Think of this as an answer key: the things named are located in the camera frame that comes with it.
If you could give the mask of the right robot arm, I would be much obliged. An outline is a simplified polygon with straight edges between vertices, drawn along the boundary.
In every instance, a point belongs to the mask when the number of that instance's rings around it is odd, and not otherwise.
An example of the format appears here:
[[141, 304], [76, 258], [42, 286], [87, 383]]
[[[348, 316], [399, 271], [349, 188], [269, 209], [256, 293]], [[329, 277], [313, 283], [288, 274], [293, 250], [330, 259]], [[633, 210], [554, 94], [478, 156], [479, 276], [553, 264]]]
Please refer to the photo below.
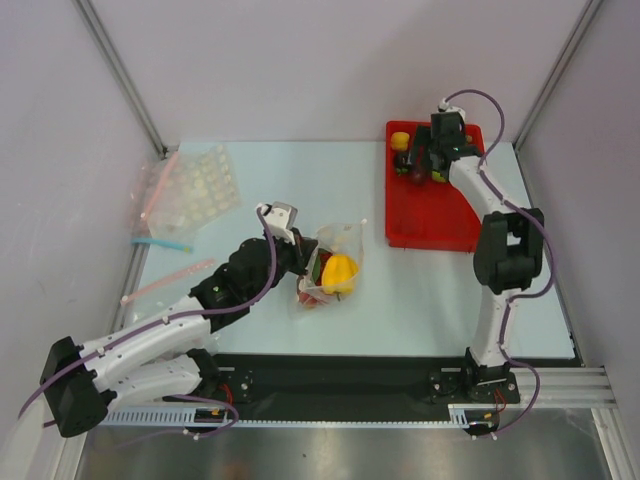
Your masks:
[[438, 174], [467, 201], [480, 222], [473, 271], [482, 287], [478, 323], [464, 364], [431, 381], [436, 395], [487, 403], [519, 399], [508, 354], [509, 321], [518, 300], [543, 265], [544, 215], [515, 206], [485, 167], [486, 156], [467, 139], [461, 110], [441, 107], [427, 127], [418, 127], [409, 153], [414, 166]]

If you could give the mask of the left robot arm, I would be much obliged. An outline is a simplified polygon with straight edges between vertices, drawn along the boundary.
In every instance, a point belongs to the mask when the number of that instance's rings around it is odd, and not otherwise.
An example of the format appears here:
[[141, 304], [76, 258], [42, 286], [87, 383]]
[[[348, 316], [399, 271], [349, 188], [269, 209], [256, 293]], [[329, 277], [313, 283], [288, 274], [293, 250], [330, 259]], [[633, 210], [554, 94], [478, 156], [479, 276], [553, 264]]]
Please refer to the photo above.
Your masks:
[[71, 337], [56, 341], [40, 388], [59, 434], [83, 434], [128, 403], [214, 397], [219, 369], [197, 341], [247, 316], [286, 274], [305, 274], [317, 246], [300, 233], [293, 241], [270, 234], [246, 240], [163, 313], [82, 345]]

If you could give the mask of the lychee bunch with leaves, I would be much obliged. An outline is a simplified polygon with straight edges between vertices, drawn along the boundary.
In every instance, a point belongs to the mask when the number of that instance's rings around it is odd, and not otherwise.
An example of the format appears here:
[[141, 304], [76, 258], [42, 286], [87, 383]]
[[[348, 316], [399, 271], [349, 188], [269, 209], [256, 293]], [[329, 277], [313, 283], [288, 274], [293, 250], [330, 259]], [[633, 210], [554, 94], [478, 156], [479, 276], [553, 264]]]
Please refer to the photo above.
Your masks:
[[322, 274], [326, 263], [334, 253], [324, 248], [318, 248], [311, 260], [307, 273], [297, 279], [298, 303], [307, 309], [328, 305], [337, 300], [335, 295], [326, 294], [322, 288]]

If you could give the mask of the purple passion fruit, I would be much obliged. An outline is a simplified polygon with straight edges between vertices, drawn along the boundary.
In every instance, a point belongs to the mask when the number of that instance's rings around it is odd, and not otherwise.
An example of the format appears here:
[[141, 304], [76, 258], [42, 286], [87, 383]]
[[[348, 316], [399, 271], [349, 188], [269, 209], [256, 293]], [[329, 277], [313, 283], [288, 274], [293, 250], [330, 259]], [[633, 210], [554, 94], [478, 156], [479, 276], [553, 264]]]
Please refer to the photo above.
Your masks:
[[417, 186], [424, 185], [427, 182], [427, 180], [430, 178], [430, 172], [421, 167], [415, 167], [411, 171], [409, 178], [411, 183], [414, 185], [417, 185]]

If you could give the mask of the yellow bell pepper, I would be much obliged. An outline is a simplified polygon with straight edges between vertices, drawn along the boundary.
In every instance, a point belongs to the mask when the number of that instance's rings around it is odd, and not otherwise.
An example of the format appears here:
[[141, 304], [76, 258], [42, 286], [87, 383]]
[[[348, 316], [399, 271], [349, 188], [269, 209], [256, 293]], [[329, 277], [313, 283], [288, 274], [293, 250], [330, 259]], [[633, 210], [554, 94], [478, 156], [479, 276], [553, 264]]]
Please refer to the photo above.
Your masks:
[[321, 275], [321, 287], [327, 295], [349, 295], [356, 286], [359, 266], [349, 256], [332, 255], [326, 262]]

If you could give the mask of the clear zip bag with pattern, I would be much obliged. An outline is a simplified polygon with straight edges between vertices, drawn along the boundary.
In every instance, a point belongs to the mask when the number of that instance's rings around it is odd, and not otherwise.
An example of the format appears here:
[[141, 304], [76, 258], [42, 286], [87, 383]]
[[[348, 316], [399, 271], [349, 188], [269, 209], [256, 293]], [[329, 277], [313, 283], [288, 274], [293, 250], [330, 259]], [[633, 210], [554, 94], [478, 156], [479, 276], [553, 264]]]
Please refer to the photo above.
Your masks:
[[307, 272], [296, 283], [297, 305], [315, 309], [348, 299], [356, 290], [364, 263], [364, 230], [367, 219], [357, 223], [331, 223], [315, 236], [317, 246]]

